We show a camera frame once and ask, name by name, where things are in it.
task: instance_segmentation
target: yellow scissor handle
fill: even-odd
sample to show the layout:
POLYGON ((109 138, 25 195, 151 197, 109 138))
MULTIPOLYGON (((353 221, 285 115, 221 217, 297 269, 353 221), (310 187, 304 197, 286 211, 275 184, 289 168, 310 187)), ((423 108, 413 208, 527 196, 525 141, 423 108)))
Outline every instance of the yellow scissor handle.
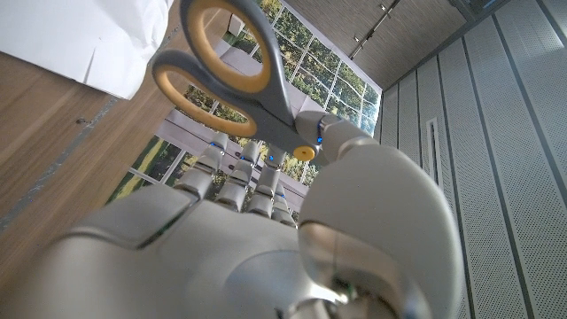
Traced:
MULTIPOLYGON (((252 1, 235 1, 235 3, 240 3, 244 8, 256 5, 252 1)), ((233 3, 227 0, 182 1, 182 23, 183 27, 186 27, 185 34, 188 36, 190 47, 219 80, 234 89, 246 93, 257 93, 266 88, 270 81, 272 61, 270 60, 269 54, 267 54, 268 46, 264 41, 264 37, 251 21, 248 14, 244 14, 233 3), (262 69, 258 74, 241 74, 219 59, 211 47, 211 44, 208 42, 205 33, 204 17, 206 10, 210 8, 221 8, 236 14, 248 26, 250 31, 252 31, 262 52, 262 69)))
POLYGON ((173 53, 177 55, 184 54, 179 51, 163 52, 161 57, 156 58, 156 60, 154 61, 152 71, 153 71, 153 78, 155 82, 158 84, 159 89, 161 89, 161 91, 166 95, 166 97, 171 102, 173 102, 179 108, 184 110, 195 121, 199 121, 207 125, 209 128, 214 128, 216 130, 225 132, 233 136, 250 137, 256 134, 256 130, 257 130, 256 121, 254 121, 252 116, 242 111, 240 108, 233 106, 231 103, 228 103, 222 98, 215 95, 213 92, 207 89, 195 76, 191 75, 183 68, 180 68, 179 66, 174 66, 172 64, 162 63, 160 58, 166 57, 168 53, 169 54, 173 53), (218 100, 223 105, 241 113, 247 119, 247 122, 237 123, 234 121, 224 120, 196 106, 191 101, 187 100, 183 96, 183 94, 181 94, 173 86, 173 84, 171 84, 171 81, 167 77, 168 72, 174 72, 182 75, 197 88, 203 90, 210 97, 218 100))

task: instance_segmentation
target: white wall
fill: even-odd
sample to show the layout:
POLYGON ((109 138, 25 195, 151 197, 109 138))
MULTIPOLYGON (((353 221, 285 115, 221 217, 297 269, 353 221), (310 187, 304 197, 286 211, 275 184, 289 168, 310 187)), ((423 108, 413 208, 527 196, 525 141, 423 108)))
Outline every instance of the white wall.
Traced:
POLYGON ((453 208, 459 318, 567 317, 565 17, 564 0, 512 0, 384 93, 375 138, 437 163, 453 208))

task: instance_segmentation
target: scissors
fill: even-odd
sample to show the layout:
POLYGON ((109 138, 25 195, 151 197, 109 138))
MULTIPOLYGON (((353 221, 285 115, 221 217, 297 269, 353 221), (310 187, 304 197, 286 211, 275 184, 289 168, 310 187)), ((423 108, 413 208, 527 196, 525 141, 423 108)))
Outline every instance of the scissors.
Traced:
POLYGON ((260 139, 293 154, 298 160, 312 160, 320 146, 308 142, 295 129, 284 87, 279 46, 260 7, 250 0, 182 0, 180 5, 183 32, 195 56, 177 50, 159 53, 152 64, 152 75, 159 89, 171 102, 209 128, 260 139), (204 16, 209 8, 236 14, 252 31, 262 53, 262 69, 258 74, 241 74, 216 55, 205 34, 204 16), (194 105, 174 88, 168 72, 182 75, 210 97, 242 114, 247 121, 227 121, 194 105))

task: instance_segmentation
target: white paper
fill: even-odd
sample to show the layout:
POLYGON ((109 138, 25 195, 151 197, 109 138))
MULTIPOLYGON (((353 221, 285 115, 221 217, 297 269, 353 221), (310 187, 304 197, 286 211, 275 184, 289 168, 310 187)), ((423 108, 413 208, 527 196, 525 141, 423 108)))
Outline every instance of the white paper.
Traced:
POLYGON ((0 51, 126 99, 142 84, 173 2, 1 1, 0 51))

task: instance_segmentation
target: window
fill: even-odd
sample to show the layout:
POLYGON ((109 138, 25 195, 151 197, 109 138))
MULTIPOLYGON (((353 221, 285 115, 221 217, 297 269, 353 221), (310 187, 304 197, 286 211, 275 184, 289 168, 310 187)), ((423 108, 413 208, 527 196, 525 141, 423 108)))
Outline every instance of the window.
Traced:
MULTIPOLYGON (((326 47, 309 28, 293 15, 279 0, 256 0, 266 14, 276 34, 286 80, 310 96, 327 112, 334 113, 374 134, 378 114, 378 94, 341 58, 326 47)), ((223 40, 256 61, 262 61, 260 47, 250 30, 245 27, 238 36, 226 33, 223 40)), ((238 112, 219 104, 201 90, 189 87, 185 96, 207 112, 225 120, 244 122, 238 112)), ((249 140, 230 136, 233 142, 244 146, 249 140)), ((260 147, 260 158, 267 152, 260 147)), ((320 167, 287 156, 283 172, 294 180, 309 186, 320 167)))
POLYGON ((155 183, 173 186, 197 161, 197 158, 164 139, 154 136, 132 167, 128 169, 108 202, 126 197, 141 187, 155 183))

